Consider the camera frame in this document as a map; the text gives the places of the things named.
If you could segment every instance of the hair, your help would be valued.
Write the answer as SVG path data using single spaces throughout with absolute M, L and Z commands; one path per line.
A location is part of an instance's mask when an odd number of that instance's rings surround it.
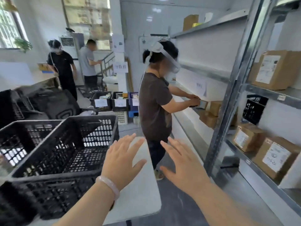
M 88 39 L 87 44 L 89 45 L 96 45 L 96 41 L 92 39 Z
M 49 40 L 48 45 L 53 49 L 58 49 L 61 46 L 61 43 L 58 40 Z
M 170 54 L 171 57 L 173 57 L 174 59 L 177 59 L 177 57 L 179 55 L 179 50 L 175 47 L 175 45 L 171 41 L 166 40 L 166 41 L 160 41 L 159 43 L 163 45 L 164 50 L 168 54 Z M 150 55 L 150 53 L 151 52 L 149 50 L 145 50 L 143 52 L 143 55 L 142 55 L 143 63 L 145 63 L 145 60 Z M 164 59 L 164 57 L 165 56 L 161 52 L 160 53 L 153 52 L 153 54 L 150 58 L 150 63 L 161 62 Z

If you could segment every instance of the black pants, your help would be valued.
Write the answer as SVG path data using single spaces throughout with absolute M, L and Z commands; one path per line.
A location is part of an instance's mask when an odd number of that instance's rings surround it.
M 62 89 L 67 89 L 72 94 L 72 96 L 77 100 L 77 91 L 74 83 L 73 76 L 59 76 L 59 80 Z
M 85 79 L 85 86 L 89 88 L 97 87 L 97 75 L 84 76 L 84 79 Z
M 165 155 L 165 149 L 160 144 L 160 141 L 153 141 L 146 139 L 148 143 L 148 149 L 150 151 L 150 158 L 153 164 L 153 169 L 156 169 L 157 164 L 163 159 Z

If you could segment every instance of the window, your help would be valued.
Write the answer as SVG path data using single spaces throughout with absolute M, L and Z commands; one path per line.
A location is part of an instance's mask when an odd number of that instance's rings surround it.
M 94 39 L 98 49 L 110 50 L 110 0 L 63 0 L 63 3 L 69 27 L 83 33 L 85 42 Z
M 7 0 L 0 0 L 0 48 L 17 48 L 15 38 L 28 41 L 18 12 L 6 11 Z

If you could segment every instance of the hand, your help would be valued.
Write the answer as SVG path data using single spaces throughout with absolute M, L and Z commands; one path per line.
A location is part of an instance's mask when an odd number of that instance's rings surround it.
M 201 104 L 201 100 L 199 98 L 190 99 L 190 106 L 199 106 Z
M 187 98 L 189 98 L 189 99 L 201 99 L 201 98 L 199 98 L 197 95 L 194 95 L 194 94 L 188 94 L 187 95 Z
M 145 138 L 141 138 L 129 149 L 135 136 L 136 134 L 127 135 L 118 141 L 115 140 L 104 160 L 101 175 L 110 179 L 119 191 L 138 175 L 146 163 L 146 159 L 142 159 L 133 167 L 133 158 L 145 141 Z
M 163 141 L 161 141 L 161 145 L 174 161 L 176 173 L 164 166 L 161 166 L 160 169 L 175 186 L 195 198 L 202 187 L 211 183 L 205 168 L 186 144 L 170 137 L 168 140 L 173 147 Z

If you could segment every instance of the shelf upright post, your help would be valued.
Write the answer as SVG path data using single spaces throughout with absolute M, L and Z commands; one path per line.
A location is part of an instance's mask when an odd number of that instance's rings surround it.
M 277 1 L 253 0 L 251 5 L 246 28 L 239 45 L 230 81 L 219 113 L 219 120 L 214 129 L 204 163 L 209 176 L 212 176 L 214 163 L 236 112 L 240 94 L 245 90 L 244 83 L 257 54 L 271 11 L 277 4 Z

